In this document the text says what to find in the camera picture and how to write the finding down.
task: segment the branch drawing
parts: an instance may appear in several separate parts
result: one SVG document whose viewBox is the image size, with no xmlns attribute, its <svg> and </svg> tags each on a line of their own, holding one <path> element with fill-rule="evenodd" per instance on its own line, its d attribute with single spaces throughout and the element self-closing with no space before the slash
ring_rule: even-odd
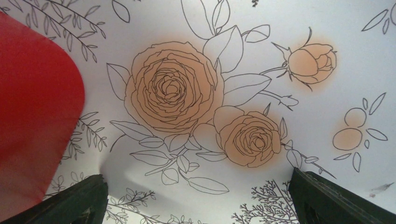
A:
<svg viewBox="0 0 396 224">
<path fill-rule="evenodd" d="M 391 8 L 391 10 L 389 9 L 384 9 L 382 12 L 380 12 L 379 14 L 377 14 L 376 16 L 374 16 L 365 26 L 364 28 L 361 30 L 362 32 L 364 31 L 368 31 L 371 30 L 372 28 L 376 27 L 378 24 L 380 24 L 382 21 L 384 21 L 384 23 L 382 24 L 382 34 L 386 34 L 388 29 L 389 29 L 389 25 L 390 22 L 393 25 L 396 25 L 396 18 L 394 18 L 395 10 L 396 7 L 396 3 L 393 5 L 393 7 Z"/>
<path fill-rule="evenodd" d="M 23 12 L 21 5 L 18 3 L 19 0 L 9 0 L 9 2 L 19 9 L 21 12 Z M 81 53 L 85 59 L 85 61 L 88 61 L 88 52 L 91 53 L 92 59 L 97 63 L 97 58 L 96 55 L 94 54 L 92 49 L 97 48 L 98 46 L 92 45 L 92 44 L 87 44 L 83 38 L 87 38 L 91 35 L 96 34 L 98 31 L 100 31 L 101 35 L 103 38 L 106 38 L 106 34 L 104 30 L 100 27 L 100 25 L 105 24 L 104 22 L 100 21 L 97 23 L 92 22 L 87 18 L 87 16 L 95 13 L 99 8 L 100 5 L 93 6 L 88 9 L 88 11 L 85 13 L 85 15 L 82 15 L 71 8 L 69 6 L 73 3 L 76 3 L 77 0 L 71 0 L 69 3 L 65 3 L 65 1 L 61 1 L 61 3 L 58 3 L 53 0 L 44 0 L 44 4 L 40 6 L 38 1 L 34 1 L 33 3 L 27 0 L 20 0 L 22 2 L 25 2 L 30 6 L 30 12 L 27 13 L 25 17 L 25 23 L 28 27 L 32 27 L 34 25 L 36 28 L 39 28 L 39 21 L 37 19 L 37 12 L 39 11 L 44 15 L 44 20 L 42 22 L 42 27 L 44 30 L 44 33 L 48 36 L 49 34 L 49 27 L 52 28 L 52 30 L 56 33 L 56 36 L 50 36 L 49 39 L 54 40 L 57 37 L 58 38 L 63 38 L 66 40 L 66 44 L 68 47 L 68 50 L 71 52 L 72 51 L 72 46 L 73 46 L 73 40 L 77 40 L 81 44 Z M 53 16 L 51 16 L 47 11 L 52 8 L 52 10 L 59 16 L 59 19 L 55 19 Z M 91 31 L 84 31 L 81 34 L 75 34 L 74 31 L 66 28 L 65 24 L 68 23 L 69 21 L 73 24 L 74 28 L 78 28 L 79 30 L 82 30 L 82 24 L 81 20 L 84 20 L 89 23 L 90 25 L 90 30 Z"/>
<path fill-rule="evenodd" d="M 149 199 L 156 200 L 153 191 L 133 191 L 130 188 L 127 188 L 127 193 L 118 200 L 110 196 L 106 209 L 106 220 L 112 219 L 116 224 L 126 224 L 129 219 L 128 215 L 135 214 L 140 216 L 141 224 L 193 224 L 191 218 L 187 219 L 184 215 L 180 217 L 170 215 L 168 221 L 161 221 L 159 215 L 148 216 L 141 213 L 139 206 L 148 207 L 147 200 Z"/>
<path fill-rule="evenodd" d="M 80 172 L 80 174 L 78 175 L 76 172 L 72 171 L 70 173 L 70 177 L 72 181 L 70 186 L 73 186 L 74 184 L 88 178 L 89 175 L 85 176 L 83 172 Z M 53 192 L 52 193 L 47 192 L 45 194 L 44 200 L 58 194 L 59 192 L 67 188 L 65 184 L 64 176 L 59 175 L 58 177 L 52 179 L 51 186 Z M 156 196 L 153 191 L 144 192 L 144 191 L 137 191 L 137 190 L 132 190 L 130 188 L 126 188 L 126 194 L 122 196 L 120 199 L 116 199 L 112 196 L 109 196 L 108 199 L 109 202 L 107 204 L 106 215 L 105 215 L 106 220 L 112 219 L 116 224 L 126 224 L 128 223 L 128 221 L 131 221 L 129 220 L 130 214 L 138 215 L 141 218 L 140 219 L 141 224 L 193 224 L 194 223 L 191 218 L 186 218 L 184 215 L 180 217 L 170 215 L 170 218 L 166 219 L 167 221 L 161 221 L 159 215 L 149 216 L 140 212 L 139 211 L 140 206 L 148 207 L 148 202 L 147 202 L 148 200 L 156 200 Z"/>
<path fill-rule="evenodd" d="M 364 125 L 366 124 L 368 116 L 374 114 L 374 112 L 379 108 L 381 103 L 385 98 L 386 92 L 378 96 L 371 106 L 368 106 L 368 100 L 363 98 L 362 100 L 362 108 L 354 107 L 349 109 L 345 116 L 344 122 L 346 124 L 346 128 L 338 131 L 333 137 L 333 146 L 341 151 L 350 151 L 346 154 L 338 156 L 333 160 L 340 161 L 349 158 L 352 153 L 354 154 L 352 157 L 352 166 L 356 172 L 360 172 L 361 169 L 361 154 L 359 152 L 352 152 L 353 150 L 357 150 L 363 141 L 363 132 L 374 138 L 375 140 L 387 141 L 388 137 L 382 133 L 381 131 L 374 128 L 366 128 L 364 129 Z M 364 140 L 364 147 L 369 149 L 370 140 Z"/>
<path fill-rule="evenodd" d="M 275 180 L 266 181 L 262 187 L 252 188 L 252 199 L 259 204 L 249 208 L 246 203 L 240 206 L 242 215 L 236 212 L 231 216 L 233 224 L 298 224 L 293 201 L 288 192 L 290 181 L 279 186 Z"/>
<path fill-rule="evenodd" d="M 77 160 L 77 153 L 84 154 L 85 152 L 81 149 L 81 140 L 86 137 L 88 147 L 91 147 L 92 143 L 95 148 L 102 151 L 103 146 L 107 147 L 105 140 L 107 137 L 101 137 L 98 133 L 103 131 L 104 127 L 95 128 L 94 125 L 99 123 L 99 119 L 94 119 L 92 121 L 88 121 L 88 119 L 92 118 L 98 114 L 98 112 L 91 112 L 86 115 L 81 116 L 77 121 L 76 129 L 74 130 L 70 141 L 67 146 L 67 155 L 62 156 L 62 160 L 71 159 L 74 157 Z"/>
<path fill-rule="evenodd" d="M 284 119 L 282 119 L 282 121 L 280 123 L 280 127 L 281 127 L 280 133 L 281 133 L 282 139 L 285 139 L 287 137 L 287 126 L 286 126 L 286 122 Z M 287 143 L 281 142 L 281 145 L 283 146 L 283 148 L 285 150 L 287 150 L 287 154 L 286 154 L 287 160 L 293 167 L 301 168 L 303 161 L 304 161 L 306 164 L 312 164 L 315 167 L 319 168 L 319 170 L 318 170 L 319 174 L 322 174 L 323 172 L 325 172 L 328 175 L 330 175 L 331 177 L 333 177 L 334 179 L 336 179 L 336 177 L 333 174 L 331 174 L 329 171 L 327 171 L 322 166 L 320 166 L 316 163 L 317 161 L 319 161 L 318 157 L 316 157 L 316 156 L 308 157 L 308 156 L 300 153 L 300 151 L 294 149 L 293 148 L 293 140 L 289 140 Z"/>
</svg>

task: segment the line drawing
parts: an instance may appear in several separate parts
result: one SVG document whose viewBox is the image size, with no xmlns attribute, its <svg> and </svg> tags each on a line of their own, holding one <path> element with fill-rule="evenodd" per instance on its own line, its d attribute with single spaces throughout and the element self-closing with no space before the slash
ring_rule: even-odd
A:
<svg viewBox="0 0 396 224">
<path fill-rule="evenodd" d="M 213 195 L 227 193 L 229 189 L 217 180 L 192 176 L 191 172 L 200 167 L 199 160 L 228 159 L 255 168 L 285 148 L 286 159 L 292 166 L 301 167 L 304 162 L 316 166 L 319 174 L 325 172 L 335 178 L 318 165 L 318 157 L 301 154 L 293 149 L 292 141 L 282 142 L 288 135 L 286 122 L 282 118 L 278 125 L 267 116 L 270 104 L 263 113 L 238 108 L 255 96 L 262 96 L 293 111 L 299 101 L 291 94 L 266 90 L 272 79 L 265 74 L 286 70 L 284 74 L 290 72 L 290 78 L 310 87 L 325 80 L 335 69 L 336 51 L 332 46 L 308 44 L 310 28 L 305 45 L 294 52 L 274 44 L 284 53 L 282 67 L 224 79 L 224 74 L 238 67 L 244 44 L 268 39 L 270 25 L 259 25 L 242 34 L 237 25 L 223 30 L 229 25 L 231 13 L 227 0 L 218 1 L 213 12 L 201 0 L 181 0 L 181 9 L 191 31 L 206 41 L 202 50 L 190 42 L 162 42 L 136 54 L 131 66 L 106 64 L 115 97 L 124 101 L 130 115 L 129 120 L 110 121 L 122 132 L 110 152 L 117 150 L 120 139 L 137 141 L 144 150 L 129 154 L 154 166 L 146 176 L 160 173 L 164 185 L 185 181 L 190 187 Z M 300 64 L 306 64 L 298 60 L 301 54 L 308 55 L 307 60 L 315 67 L 301 73 Z"/>
<path fill-rule="evenodd" d="M 352 154 L 352 166 L 356 172 L 361 170 L 361 160 L 362 156 L 359 152 L 352 152 L 353 150 L 358 150 L 361 145 L 364 145 L 366 149 L 370 149 L 370 139 L 363 140 L 364 131 L 375 140 L 388 141 L 388 137 L 381 131 L 374 128 L 363 128 L 366 125 L 368 116 L 374 114 L 375 111 L 380 107 L 386 92 L 379 95 L 373 103 L 368 106 L 367 98 L 362 99 L 362 107 L 353 107 L 349 109 L 344 116 L 344 123 L 347 128 L 338 131 L 333 136 L 333 146 L 341 151 L 351 151 L 340 155 L 333 160 L 340 161 L 346 160 Z"/>
<path fill-rule="evenodd" d="M 77 174 L 76 172 L 72 171 L 70 173 L 71 184 L 74 184 L 83 181 L 84 179 L 88 178 L 85 176 L 83 172 Z M 57 195 L 59 192 L 67 189 L 68 187 L 65 184 L 65 178 L 63 175 L 59 175 L 58 177 L 54 177 L 51 181 L 52 186 L 52 193 L 46 193 L 44 199 L 48 199 L 52 196 Z M 170 215 L 170 218 L 160 219 L 159 215 L 148 216 L 142 214 L 139 211 L 140 206 L 148 207 L 148 200 L 157 200 L 156 194 L 153 191 L 144 192 L 144 191 L 137 191 L 132 190 L 131 188 L 126 188 L 126 194 L 122 196 L 120 199 L 115 197 L 109 196 L 109 202 L 106 208 L 106 220 L 112 219 L 116 224 L 127 224 L 129 215 L 135 214 L 139 215 L 141 218 L 140 223 L 142 224 L 193 224 L 191 218 L 187 218 L 186 216 L 182 215 L 180 217 Z M 200 220 L 197 221 L 198 224 L 205 224 Z"/>
<path fill-rule="evenodd" d="M 393 7 L 389 10 L 389 9 L 384 9 L 383 11 L 381 11 L 379 14 L 377 14 L 376 16 L 374 16 L 365 26 L 364 28 L 361 30 L 362 32 L 364 31 L 368 31 L 371 30 L 372 28 L 376 27 L 377 25 L 379 25 L 382 21 L 384 21 L 383 25 L 382 25 L 382 34 L 386 34 L 388 29 L 389 29 L 389 25 L 392 23 L 393 25 L 396 25 L 396 18 L 394 18 L 395 13 L 394 10 L 396 8 L 396 3 L 393 5 Z"/>
<path fill-rule="evenodd" d="M 293 200 L 288 191 L 289 185 L 290 181 L 279 185 L 275 180 L 269 180 L 262 187 L 253 187 L 252 199 L 259 203 L 240 205 L 242 215 L 233 213 L 233 224 L 298 224 Z"/>
<path fill-rule="evenodd" d="M 131 15 L 129 14 L 129 10 L 127 7 L 122 5 L 119 1 L 117 0 L 112 0 L 112 7 L 113 11 L 115 14 L 118 16 L 118 18 L 126 23 L 129 23 L 131 21 Z"/>
<path fill-rule="evenodd" d="M 68 160 L 71 158 L 77 160 L 77 154 L 85 153 L 81 148 L 83 138 L 86 138 L 88 148 L 93 145 L 94 148 L 97 148 L 99 152 L 101 152 L 103 147 L 107 147 L 107 143 L 105 141 L 107 137 L 101 137 L 99 135 L 99 132 L 103 131 L 105 127 L 94 127 L 100 122 L 100 120 L 91 120 L 96 114 L 98 114 L 98 112 L 90 112 L 78 119 L 76 128 L 74 129 L 67 145 L 66 152 L 62 156 L 62 160 Z"/>
<path fill-rule="evenodd" d="M 100 21 L 95 23 L 92 22 L 89 18 L 87 18 L 89 15 L 95 13 L 100 8 L 100 5 L 92 6 L 87 10 L 85 15 L 82 15 L 79 12 L 76 12 L 69 7 L 70 5 L 78 2 L 78 0 L 71 0 L 68 3 L 66 3 L 64 0 L 62 0 L 61 3 L 53 0 L 43 0 L 42 2 L 44 4 L 42 4 L 41 6 L 38 1 L 31 2 L 27 0 L 9 0 L 9 2 L 14 7 L 19 9 L 22 13 L 23 13 L 23 9 L 18 1 L 24 2 L 24 4 L 30 6 L 30 10 L 25 17 L 25 23 L 29 28 L 32 28 L 33 25 L 36 28 L 42 27 L 45 35 L 51 40 L 55 40 L 56 38 L 63 37 L 66 40 L 66 45 L 70 52 L 73 49 L 73 40 L 77 40 L 81 44 L 81 53 L 85 61 L 88 61 L 89 59 L 88 52 L 90 52 L 91 53 L 90 56 L 92 57 L 94 62 L 95 63 L 98 62 L 96 55 L 93 52 L 93 49 L 98 48 L 98 46 L 86 43 L 84 38 L 100 33 L 102 37 L 106 39 L 106 34 L 104 30 L 101 28 L 101 25 L 104 25 L 105 22 Z M 52 11 L 55 12 L 59 18 L 55 18 L 54 16 L 50 15 L 49 13 L 50 9 L 52 9 Z M 38 21 L 37 11 L 44 15 L 43 21 Z M 89 30 L 85 29 L 83 31 L 83 26 L 81 22 L 82 20 L 85 23 L 89 23 L 90 26 Z M 73 24 L 75 30 L 71 30 L 65 26 L 68 22 Z M 55 36 L 51 36 L 49 34 L 50 27 L 52 28 L 53 32 L 55 32 L 56 34 Z"/>
<path fill-rule="evenodd" d="M 284 70 L 284 73 L 277 76 L 277 78 L 288 74 L 291 81 L 293 81 L 292 78 L 295 78 L 311 91 L 312 84 L 326 80 L 337 66 L 337 52 L 328 44 L 308 44 L 312 36 L 311 27 L 309 27 L 309 31 L 305 44 L 293 52 L 290 48 L 273 43 L 283 53 L 285 61 L 282 66 L 265 70 L 260 74 L 265 75 L 269 72 Z"/>
</svg>

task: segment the small rose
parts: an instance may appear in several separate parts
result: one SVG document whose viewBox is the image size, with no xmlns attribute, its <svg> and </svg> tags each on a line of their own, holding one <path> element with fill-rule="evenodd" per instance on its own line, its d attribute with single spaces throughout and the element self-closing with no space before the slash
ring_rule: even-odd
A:
<svg viewBox="0 0 396 224">
<path fill-rule="evenodd" d="M 220 73 L 188 42 L 152 45 L 134 59 L 125 108 L 157 137 L 191 134 L 222 105 Z"/>
<path fill-rule="evenodd" d="M 274 121 L 259 112 L 223 106 L 213 119 L 217 142 L 227 157 L 241 166 L 258 167 L 281 151 L 281 138 Z"/>
<path fill-rule="evenodd" d="M 306 84 L 322 82 L 336 67 L 333 47 L 327 44 L 308 44 L 291 53 L 288 70 Z"/>
</svg>

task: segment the leaf drawing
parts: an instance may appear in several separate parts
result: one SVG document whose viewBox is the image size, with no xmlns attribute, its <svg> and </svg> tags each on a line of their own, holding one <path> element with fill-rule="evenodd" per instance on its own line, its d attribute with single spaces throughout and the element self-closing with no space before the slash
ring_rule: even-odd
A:
<svg viewBox="0 0 396 224">
<path fill-rule="evenodd" d="M 386 137 L 385 134 L 383 134 L 382 132 L 373 129 L 373 128 L 368 128 L 366 129 L 366 132 L 373 138 L 380 140 L 380 141 L 387 141 L 388 137 Z"/>
<path fill-rule="evenodd" d="M 139 141 L 139 144 L 147 148 L 158 148 L 163 145 L 163 140 L 157 137 L 148 137 Z"/>
<path fill-rule="evenodd" d="M 189 150 L 201 150 L 201 147 L 197 147 L 195 145 L 193 145 L 190 141 L 190 139 L 186 142 L 186 144 L 184 145 L 184 147 L 186 147 Z"/>
<path fill-rule="evenodd" d="M 129 70 L 120 65 L 107 63 L 107 74 L 109 76 L 113 92 L 118 99 L 124 100 L 127 82 L 131 76 Z"/>
<path fill-rule="evenodd" d="M 67 15 L 66 17 L 64 17 L 59 23 L 60 24 L 62 24 L 62 23 L 67 23 L 69 20 L 70 20 L 70 18 L 71 18 L 71 14 L 70 15 Z"/>
<path fill-rule="evenodd" d="M 49 24 L 51 25 L 52 29 L 58 34 L 58 36 L 61 37 L 61 32 L 59 31 L 58 26 L 55 24 L 52 18 L 49 19 Z"/>
<path fill-rule="evenodd" d="M 85 45 L 81 45 L 81 52 L 83 53 L 84 59 L 87 62 L 88 61 L 88 51 L 87 47 Z"/>
<path fill-rule="evenodd" d="M 356 172 L 360 172 L 360 165 L 361 165 L 361 156 L 358 152 L 354 153 L 354 158 L 352 160 L 352 165 L 354 166 L 354 169 Z"/>
<path fill-rule="evenodd" d="M 161 180 L 164 185 L 179 183 L 179 173 L 173 169 L 166 169 L 162 172 Z"/>
<path fill-rule="evenodd" d="M 23 12 L 22 7 L 19 5 L 17 0 L 8 0 L 8 2 L 11 3 L 11 5 L 15 6 L 17 9 L 19 9 L 21 12 Z"/>
<path fill-rule="evenodd" d="M 268 106 L 264 109 L 264 111 L 262 112 L 264 116 L 267 116 L 269 113 L 269 109 L 271 107 L 271 103 L 268 104 Z"/>
<path fill-rule="evenodd" d="M 25 17 L 26 25 L 31 28 L 31 21 L 30 21 L 30 13 L 28 13 Z"/>
<path fill-rule="evenodd" d="M 153 166 L 163 166 L 169 161 L 165 153 L 157 150 L 139 151 L 130 155 L 139 161 Z"/>
<path fill-rule="evenodd" d="M 85 37 L 92 36 L 92 35 L 94 35 L 94 34 L 95 34 L 95 32 L 93 32 L 93 31 L 88 31 L 88 32 L 84 32 L 83 34 L 81 34 L 81 35 L 78 36 L 77 38 L 85 38 Z"/>
<path fill-rule="evenodd" d="M 91 118 L 91 117 L 95 116 L 96 114 L 98 114 L 98 112 L 91 112 L 91 113 L 88 113 L 88 114 L 86 114 L 86 115 L 82 116 L 82 117 L 80 118 L 80 120 L 86 120 L 86 119 L 89 119 L 89 118 Z"/>
<path fill-rule="evenodd" d="M 303 164 L 303 158 L 299 151 L 294 149 L 289 150 L 287 151 L 286 157 L 293 167 L 297 167 L 299 169 L 301 168 L 301 165 Z"/>
<path fill-rule="evenodd" d="M 181 0 L 183 14 L 191 31 L 199 38 L 208 40 L 213 31 L 207 18 L 202 0 Z"/>
<path fill-rule="evenodd" d="M 116 120 L 112 120 L 110 123 L 120 129 L 124 134 L 137 141 L 141 141 L 147 137 L 153 137 L 153 134 L 147 128 L 139 124 Z"/>
<path fill-rule="evenodd" d="M 192 162 L 192 163 L 190 163 L 190 168 L 188 169 L 188 172 L 192 172 L 198 168 L 199 168 L 199 164 L 196 162 Z"/>
<path fill-rule="evenodd" d="M 127 7 L 122 5 L 116 0 L 112 0 L 112 6 L 114 12 L 117 14 L 118 18 L 120 18 L 122 21 L 129 23 L 131 21 L 131 16 L 129 14 L 129 11 Z"/>
<path fill-rule="evenodd" d="M 382 27 L 382 33 L 385 35 L 389 28 L 389 18 L 387 18 Z"/>
<path fill-rule="evenodd" d="M 382 12 L 380 12 L 378 15 L 376 15 L 373 19 L 370 20 L 370 22 L 368 22 L 364 28 L 362 29 L 362 31 L 367 31 L 370 30 L 371 28 L 375 27 L 376 25 L 378 25 L 386 16 L 386 14 L 388 13 L 388 9 L 383 10 Z"/>
<path fill-rule="evenodd" d="M 189 134 L 174 134 L 164 139 L 165 145 L 168 147 L 169 152 L 180 149 L 188 140 Z"/>
<path fill-rule="evenodd" d="M 347 153 L 347 154 L 341 155 L 337 158 L 334 158 L 333 160 L 344 160 L 344 159 L 348 158 L 351 154 L 352 153 Z"/>
<path fill-rule="evenodd" d="M 368 149 L 370 147 L 370 141 L 369 140 L 365 140 L 364 141 L 364 147 L 366 147 L 366 149 Z"/>
<path fill-rule="evenodd" d="M 220 0 L 214 8 L 212 25 L 217 30 L 227 24 L 230 19 L 230 5 L 227 0 Z"/>
<path fill-rule="evenodd" d="M 270 25 L 261 25 L 251 29 L 250 31 L 246 31 L 242 34 L 245 36 L 245 42 L 247 43 L 257 43 L 264 40 L 267 40 L 271 33 Z"/>
<path fill-rule="evenodd" d="M 48 2 L 44 3 L 44 5 L 41 7 L 41 10 L 44 11 L 45 9 L 47 9 L 48 5 Z"/>
<path fill-rule="evenodd" d="M 67 49 L 71 52 L 71 47 L 73 46 L 73 36 L 71 35 L 71 33 L 67 35 L 66 44 L 67 44 Z"/>
<path fill-rule="evenodd" d="M 88 9 L 88 11 L 87 11 L 87 13 L 85 14 L 84 17 L 87 17 L 87 16 L 91 15 L 92 13 L 94 13 L 99 8 L 100 8 L 100 6 L 92 6 L 90 9 Z"/>
<path fill-rule="evenodd" d="M 377 97 L 377 99 L 375 99 L 375 101 L 373 102 L 373 104 L 370 107 L 370 111 L 368 112 L 369 115 L 372 115 L 378 109 L 378 107 L 381 105 L 383 99 L 385 98 L 385 95 L 386 95 L 386 92 L 384 92 L 379 97 Z"/>
<path fill-rule="evenodd" d="M 184 155 L 180 155 L 177 157 L 176 164 L 184 173 L 187 173 L 190 168 L 190 161 L 188 161 L 188 159 Z"/>
<path fill-rule="evenodd" d="M 197 156 L 201 157 L 210 162 L 218 162 L 227 158 L 227 155 L 223 153 L 206 152 L 206 153 L 196 153 Z"/>
<path fill-rule="evenodd" d="M 367 108 L 368 108 L 368 101 L 367 101 L 366 98 L 363 98 L 363 108 L 364 108 L 365 110 L 367 110 Z"/>
<path fill-rule="evenodd" d="M 44 33 L 47 35 L 48 34 L 48 28 L 50 27 L 50 19 L 46 15 L 44 18 Z"/>
<path fill-rule="evenodd" d="M 223 150 L 217 143 L 216 134 L 213 125 L 200 124 L 194 131 L 194 138 L 202 148 L 211 152 L 222 153 Z"/>
<path fill-rule="evenodd" d="M 306 158 L 304 161 L 305 161 L 305 163 L 313 163 L 313 162 L 316 162 L 316 161 L 318 161 L 318 160 L 319 160 L 318 157 L 316 157 L 316 156 L 310 156 L 310 157 Z"/>
<path fill-rule="evenodd" d="M 282 118 L 281 123 L 279 125 L 279 134 L 281 136 L 281 140 L 287 137 L 287 126 L 284 118 Z"/>
<path fill-rule="evenodd" d="M 35 27 L 38 28 L 37 15 L 36 15 L 35 8 L 33 6 L 32 6 L 32 21 L 33 21 L 33 24 L 35 25 Z"/>
<path fill-rule="evenodd" d="M 56 13 L 59 17 L 63 18 L 62 11 L 59 9 L 59 7 L 58 7 L 58 5 L 56 5 L 56 3 L 51 2 L 51 7 L 52 7 L 52 9 L 55 11 L 55 13 Z"/>
<path fill-rule="evenodd" d="M 212 195 L 221 195 L 230 190 L 222 183 L 204 177 L 191 177 L 188 184 L 194 189 Z"/>
<path fill-rule="evenodd" d="M 233 26 L 208 40 L 203 53 L 214 65 L 219 59 L 222 72 L 233 71 L 243 55 L 243 41 L 239 28 Z"/>
<path fill-rule="evenodd" d="M 224 82 L 223 105 L 240 106 L 271 83 L 271 78 L 259 74 L 242 74 Z"/>
</svg>

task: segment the petal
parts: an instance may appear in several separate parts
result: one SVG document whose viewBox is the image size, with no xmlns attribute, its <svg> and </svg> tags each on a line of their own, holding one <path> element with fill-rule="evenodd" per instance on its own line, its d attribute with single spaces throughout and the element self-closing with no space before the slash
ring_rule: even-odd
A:
<svg viewBox="0 0 396 224">
<path fill-rule="evenodd" d="M 316 59 L 319 69 L 326 66 L 327 59 L 328 59 L 328 57 L 326 55 L 321 55 L 318 59 Z"/>
<path fill-rule="evenodd" d="M 329 77 L 329 75 L 333 72 L 333 70 L 330 71 L 319 71 L 317 75 L 315 76 L 309 76 L 309 77 L 305 77 L 305 76 L 295 76 L 298 80 L 300 80 L 303 83 L 307 83 L 307 84 L 315 84 L 315 83 L 319 83 L 322 82 L 323 80 L 327 79 L 327 77 Z"/>
<path fill-rule="evenodd" d="M 264 152 L 263 154 L 259 154 L 256 156 L 255 160 L 252 163 L 249 163 L 247 165 L 247 167 L 249 167 L 249 168 L 259 167 L 262 164 L 268 162 L 272 158 L 273 155 L 274 155 L 274 152 L 272 152 L 270 150 Z"/>
<path fill-rule="evenodd" d="M 251 163 L 255 160 L 255 157 L 242 154 L 233 144 L 232 139 L 227 140 L 224 151 L 232 162 L 241 166 L 246 166 L 248 163 Z"/>
<path fill-rule="evenodd" d="M 335 55 L 334 52 L 330 51 L 327 56 L 330 58 L 331 60 L 331 65 L 333 67 L 333 69 L 335 69 L 335 67 L 337 66 L 337 57 Z"/>
<path fill-rule="evenodd" d="M 245 126 L 245 124 L 243 124 L 242 121 L 243 121 L 243 117 L 240 117 L 240 118 L 236 119 L 233 123 L 231 123 L 231 124 L 225 126 L 225 127 L 221 130 L 221 132 L 220 132 L 219 134 L 220 134 L 220 140 L 221 140 L 221 142 L 220 142 L 220 143 L 221 143 L 221 147 L 222 147 L 223 149 L 226 148 L 226 141 L 227 141 L 229 138 L 231 138 L 231 133 L 232 133 L 235 129 L 237 129 L 237 131 L 239 131 L 241 128 L 243 128 L 243 127 Z"/>
<path fill-rule="evenodd" d="M 281 152 L 281 137 L 277 131 L 272 131 L 272 151 L 276 154 Z"/>
<path fill-rule="evenodd" d="M 270 125 L 270 127 L 272 126 L 272 128 L 270 128 L 270 130 L 278 131 L 278 125 L 276 125 L 276 123 L 274 121 L 272 121 L 270 118 L 268 118 L 267 116 L 264 116 L 264 114 L 254 111 L 254 112 L 249 112 L 248 115 L 265 121 L 266 125 Z"/>
<path fill-rule="evenodd" d="M 333 47 L 328 44 L 308 44 L 301 49 L 307 50 L 315 59 L 318 59 L 321 55 L 325 55 L 333 50 Z"/>
<path fill-rule="evenodd" d="M 236 108 L 234 106 L 222 106 L 217 108 L 214 113 L 214 126 L 216 127 L 217 133 L 227 125 L 231 124 L 235 119 L 240 116 L 243 116 L 243 110 Z"/>
<path fill-rule="evenodd" d="M 289 69 L 300 76 L 313 76 L 318 72 L 318 64 L 307 50 L 299 49 L 290 55 Z"/>
</svg>

